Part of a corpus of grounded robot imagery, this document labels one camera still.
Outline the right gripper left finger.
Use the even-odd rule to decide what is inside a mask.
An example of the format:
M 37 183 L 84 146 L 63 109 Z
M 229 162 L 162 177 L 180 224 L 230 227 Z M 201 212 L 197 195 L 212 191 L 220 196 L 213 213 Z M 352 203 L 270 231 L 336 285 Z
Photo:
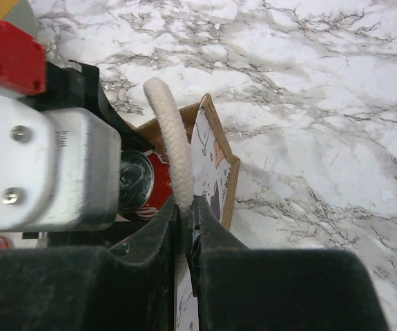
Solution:
M 0 330 L 173 330 L 179 210 L 117 248 L 0 250 Z

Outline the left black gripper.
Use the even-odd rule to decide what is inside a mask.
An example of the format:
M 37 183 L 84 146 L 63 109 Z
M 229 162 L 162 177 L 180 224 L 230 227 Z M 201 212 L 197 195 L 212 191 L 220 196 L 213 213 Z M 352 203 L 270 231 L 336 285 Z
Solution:
M 22 103 L 55 126 L 57 174 L 48 207 L 24 232 L 93 231 L 118 213 L 122 152 L 153 148 L 115 111 L 100 83 L 99 68 L 73 61 L 47 64 L 46 91 Z

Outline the jute canvas tote bag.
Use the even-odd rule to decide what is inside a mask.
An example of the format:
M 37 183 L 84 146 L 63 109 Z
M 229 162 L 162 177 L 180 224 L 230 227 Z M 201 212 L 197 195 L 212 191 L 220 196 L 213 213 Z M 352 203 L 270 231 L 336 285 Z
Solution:
M 239 162 L 209 97 L 187 131 L 162 80 L 148 80 L 144 93 L 164 140 L 173 196 L 152 221 L 112 247 L 123 264 L 114 324 L 119 330 L 174 330 L 193 301 L 195 328 L 227 330 L 243 245 L 222 217 L 233 210 Z

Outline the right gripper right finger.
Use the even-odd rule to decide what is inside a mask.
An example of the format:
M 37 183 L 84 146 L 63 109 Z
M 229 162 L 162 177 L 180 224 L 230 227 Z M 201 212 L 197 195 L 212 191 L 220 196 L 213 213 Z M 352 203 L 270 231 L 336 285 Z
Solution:
M 201 330 L 387 330 L 352 252 L 250 249 L 195 197 L 186 256 Z

